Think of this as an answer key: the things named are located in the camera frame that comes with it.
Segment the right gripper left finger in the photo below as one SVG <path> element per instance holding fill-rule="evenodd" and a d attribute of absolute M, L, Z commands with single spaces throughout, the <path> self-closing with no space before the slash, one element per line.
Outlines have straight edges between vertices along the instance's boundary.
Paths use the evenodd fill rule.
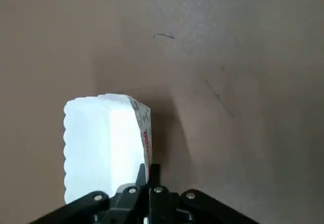
<path fill-rule="evenodd" d="M 136 181 L 113 197 L 94 191 L 32 223 L 144 223 L 147 200 L 145 166 L 141 164 Z"/>

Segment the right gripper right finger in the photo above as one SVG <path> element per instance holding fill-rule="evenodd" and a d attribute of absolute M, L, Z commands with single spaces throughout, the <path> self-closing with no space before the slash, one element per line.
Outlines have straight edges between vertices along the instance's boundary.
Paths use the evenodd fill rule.
<path fill-rule="evenodd" d="M 160 183 L 160 165 L 149 168 L 149 223 L 255 223 L 256 221 L 212 198 L 189 189 L 170 192 Z"/>

